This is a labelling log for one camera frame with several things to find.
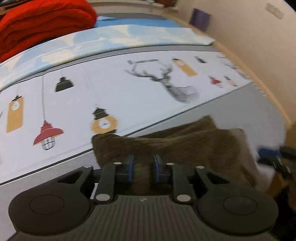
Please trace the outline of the wooden bed frame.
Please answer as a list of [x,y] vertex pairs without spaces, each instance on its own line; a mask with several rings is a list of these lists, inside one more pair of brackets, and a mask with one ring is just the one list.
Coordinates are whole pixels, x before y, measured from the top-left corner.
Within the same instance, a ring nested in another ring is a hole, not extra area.
[[[164,13],[163,16],[181,25],[182,27],[191,28],[195,33],[208,37],[206,33],[202,32],[201,30],[198,30],[197,28],[193,27],[189,23],[186,23],[184,20],[176,18],[175,16],[172,16],[168,13]],[[243,72],[245,72],[247,76],[249,76],[252,79],[255,85],[267,96],[267,98],[272,102],[272,104],[280,112],[280,114],[285,120],[285,128],[289,129],[292,126],[292,120],[290,119],[290,117],[288,116],[288,114],[280,104],[280,102],[276,99],[275,95],[267,88],[267,86],[263,83],[263,81],[259,79],[258,76],[242,60],[240,60],[237,55],[235,55],[233,52],[227,49],[219,41],[215,40],[213,45],[221,53],[223,53],[227,58],[229,58],[234,64],[236,64]]]

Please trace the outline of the red knitted sweater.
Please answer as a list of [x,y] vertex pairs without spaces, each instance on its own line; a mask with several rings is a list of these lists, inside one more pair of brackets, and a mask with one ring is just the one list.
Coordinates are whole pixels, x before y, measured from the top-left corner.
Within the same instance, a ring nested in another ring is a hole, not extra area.
[[1,62],[41,42],[94,27],[86,1],[27,1],[1,17]]

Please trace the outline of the blue white folded blanket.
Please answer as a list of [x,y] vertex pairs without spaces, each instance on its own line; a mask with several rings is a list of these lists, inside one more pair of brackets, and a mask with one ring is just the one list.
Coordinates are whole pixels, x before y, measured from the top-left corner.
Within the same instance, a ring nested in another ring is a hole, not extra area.
[[54,66],[99,53],[158,45],[208,46],[214,41],[169,19],[98,20],[94,28],[44,42],[2,62],[1,89]]

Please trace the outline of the dark olive corduroy pants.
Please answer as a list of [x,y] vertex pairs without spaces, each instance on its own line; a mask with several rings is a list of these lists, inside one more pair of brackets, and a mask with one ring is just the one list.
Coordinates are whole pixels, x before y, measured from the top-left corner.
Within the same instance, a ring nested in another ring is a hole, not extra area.
[[121,137],[114,133],[92,137],[93,151],[100,167],[134,156],[134,178],[130,187],[119,184],[123,195],[165,195],[153,187],[151,165],[158,154],[163,162],[191,169],[204,166],[232,180],[255,187],[257,168],[245,132],[239,128],[219,129],[208,115],[196,122],[142,137]]

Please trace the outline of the purple bag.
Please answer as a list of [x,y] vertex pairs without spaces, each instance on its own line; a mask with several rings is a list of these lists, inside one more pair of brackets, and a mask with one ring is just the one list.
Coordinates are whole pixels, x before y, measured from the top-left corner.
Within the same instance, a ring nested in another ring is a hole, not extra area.
[[193,9],[189,24],[193,25],[195,28],[206,32],[209,27],[211,20],[211,15],[200,9]]

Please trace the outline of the grey printed bed sheet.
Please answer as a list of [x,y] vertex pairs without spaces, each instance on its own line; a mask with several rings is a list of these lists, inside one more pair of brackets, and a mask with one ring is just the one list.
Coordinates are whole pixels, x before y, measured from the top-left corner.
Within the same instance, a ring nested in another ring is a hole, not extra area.
[[8,216],[14,196],[95,165],[98,130],[141,136],[210,115],[220,128],[243,129],[253,153],[282,144],[280,112],[213,44],[108,51],[1,89],[1,240],[15,232]]

